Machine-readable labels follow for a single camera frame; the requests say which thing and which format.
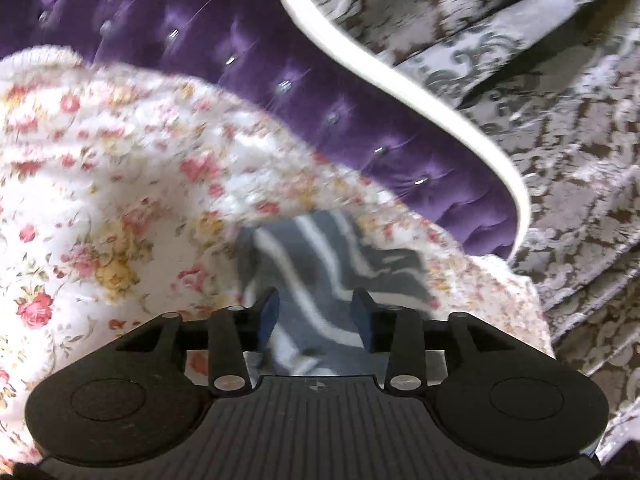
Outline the grey white striped cardigan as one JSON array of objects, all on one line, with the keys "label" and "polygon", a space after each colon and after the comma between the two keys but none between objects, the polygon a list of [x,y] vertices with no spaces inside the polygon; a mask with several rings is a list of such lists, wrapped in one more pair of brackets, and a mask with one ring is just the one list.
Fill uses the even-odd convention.
[{"label": "grey white striped cardigan", "polygon": [[363,348],[349,312],[352,293],[365,289],[381,306],[422,310],[431,295],[424,266],[410,249],[383,249],[366,240],[340,210],[248,226],[236,238],[243,300],[268,288],[280,297],[278,322],[250,374],[374,375],[386,359]]}]

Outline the floral bedspread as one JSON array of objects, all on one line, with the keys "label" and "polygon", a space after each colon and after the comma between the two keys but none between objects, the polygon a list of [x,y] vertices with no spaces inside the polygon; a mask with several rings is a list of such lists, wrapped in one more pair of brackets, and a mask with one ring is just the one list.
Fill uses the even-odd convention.
[{"label": "floral bedspread", "polygon": [[272,116],[188,76],[39,47],[1,63],[1,468],[39,454],[24,421],[44,378],[164,312],[243,300],[248,226],[340,210],[383,249],[410,249],[442,320],[470,312],[549,352],[533,283],[467,255],[356,170]]}]

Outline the purple tufted headboard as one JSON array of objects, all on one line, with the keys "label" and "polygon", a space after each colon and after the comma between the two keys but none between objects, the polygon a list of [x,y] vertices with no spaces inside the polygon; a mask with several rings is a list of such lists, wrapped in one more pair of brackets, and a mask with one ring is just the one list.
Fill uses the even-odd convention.
[{"label": "purple tufted headboard", "polygon": [[230,90],[389,188],[468,254],[509,258],[524,240],[530,199],[510,158],[312,0],[1,0],[2,53],[37,44]]}]

